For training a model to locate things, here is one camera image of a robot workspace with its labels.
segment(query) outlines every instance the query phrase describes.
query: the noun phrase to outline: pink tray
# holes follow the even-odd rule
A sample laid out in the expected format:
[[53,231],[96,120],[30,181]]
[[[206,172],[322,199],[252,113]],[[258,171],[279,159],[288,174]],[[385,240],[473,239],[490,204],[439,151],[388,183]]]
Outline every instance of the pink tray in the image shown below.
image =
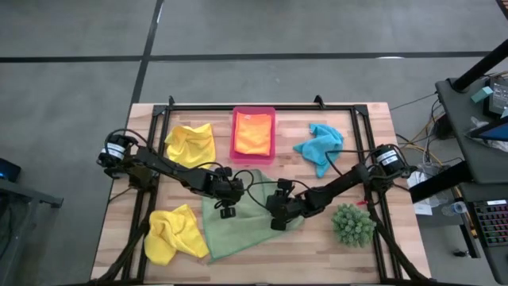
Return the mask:
[[[248,155],[235,151],[235,129],[237,127],[237,114],[268,114],[271,116],[271,144],[270,155]],[[275,158],[275,108],[273,107],[254,107],[237,106],[233,108],[233,128],[231,129],[231,145],[229,146],[229,157],[236,164],[271,164]]]

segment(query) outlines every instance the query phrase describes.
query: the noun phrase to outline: light blue towel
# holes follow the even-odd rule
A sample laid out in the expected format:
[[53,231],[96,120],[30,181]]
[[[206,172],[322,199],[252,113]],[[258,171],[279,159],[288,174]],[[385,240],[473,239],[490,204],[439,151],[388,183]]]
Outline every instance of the light blue towel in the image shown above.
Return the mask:
[[[310,124],[310,132],[316,137],[307,142],[295,145],[293,149],[316,164],[316,176],[322,178],[330,164],[326,160],[325,151],[342,150],[344,138],[335,128],[325,124]],[[339,153],[329,153],[330,160],[335,162]]]

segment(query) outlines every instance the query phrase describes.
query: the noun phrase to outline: wooden table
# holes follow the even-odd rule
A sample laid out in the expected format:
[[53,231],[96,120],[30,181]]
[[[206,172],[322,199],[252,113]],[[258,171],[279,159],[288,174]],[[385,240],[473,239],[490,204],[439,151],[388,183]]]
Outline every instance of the wooden table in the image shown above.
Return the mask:
[[[385,102],[366,104],[371,118],[375,144],[397,144],[388,105]],[[128,128],[147,136],[152,107],[153,104],[133,105]],[[211,123],[217,149],[217,161],[224,166],[230,166],[233,170],[260,168],[274,180],[283,177],[302,180],[310,186],[318,186],[337,178],[337,174],[330,169],[324,178],[317,179],[314,166],[293,150],[294,145],[313,137],[309,131],[311,122],[335,127],[344,136],[344,148],[356,149],[351,115],[349,112],[343,111],[278,111],[276,115],[276,156],[273,164],[265,167],[236,165],[229,159],[231,111],[172,111],[168,130],[180,125],[198,127]],[[158,124],[155,145],[159,142],[157,136],[160,134],[161,126],[162,124]],[[367,140],[361,119],[360,129],[362,130],[364,149],[367,149]],[[342,153],[336,165],[341,171],[347,172],[357,163],[356,154]],[[406,185],[405,180],[398,180],[397,183]],[[126,180],[117,180],[113,185],[111,195],[113,196],[126,188]],[[295,191],[303,190],[297,186]],[[101,276],[125,246],[129,236],[135,193],[135,191],[128,192],[108,206],[92,278]],[[336,197],[323,213],[306,219],[299,230],[283,234],[211,265],[206,263],[206,259],[200,260],[184,253],[178,253],[166,267],[148,263],[145,283],[317,284],[376,282],[379,278],[373,247],[370,245],[363,249],[351,249],[339,244],[334,237],[330,222],[338,204],[357,203],[363,200],[363,197],[363,187],[356,186]],[[409,193],[393,188],[387,193],[387,202],[396,242],[418,270],[430,277]],[[163,176],[160,181],[156,209],[172,211],[184,203],[190,205],[202,228],[201,197],[191,194],[175,180]],[[139,253],[140,244],[134,253],[133,269],[137,269]],[[389,276],[393,277],[390,254],[384,242],[383,253]]]

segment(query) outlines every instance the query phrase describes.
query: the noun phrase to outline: green cloth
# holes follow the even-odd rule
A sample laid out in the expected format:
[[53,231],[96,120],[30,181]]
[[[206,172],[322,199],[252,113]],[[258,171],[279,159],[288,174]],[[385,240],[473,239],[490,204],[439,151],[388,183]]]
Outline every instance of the green cloth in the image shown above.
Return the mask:
[[[250,171],[254,175],[254,182],[273,181],[259,170]],[[240,173],[238,178],[243,180],[245,187],[251,183],[251,176],[247,172]],[[266,205],[267,197],[276,189],[277,183],[258,184],[250,188],[250,193],[254,199]],[[202,198],[203,227],[210,250],[210,263],[284,233],[270,228],[270,213],[254,202],[247,192],[234,206],[237,215],[233,218],[222,219],[219,210],[214,208],[216,202],[216,199]],[[302,222],[301,216],[293,219],[287,224],[286,231],[297,229]]]

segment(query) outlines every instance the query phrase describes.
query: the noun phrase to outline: green plush ball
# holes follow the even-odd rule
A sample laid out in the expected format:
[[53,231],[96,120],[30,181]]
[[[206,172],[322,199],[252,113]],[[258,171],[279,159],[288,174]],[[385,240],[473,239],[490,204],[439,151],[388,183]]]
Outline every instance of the green plush ball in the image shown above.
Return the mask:
[[365,247],[372,242],[375,222],[366,211],[345,203],[338,206],[332,222],[337,239],[348,247]]

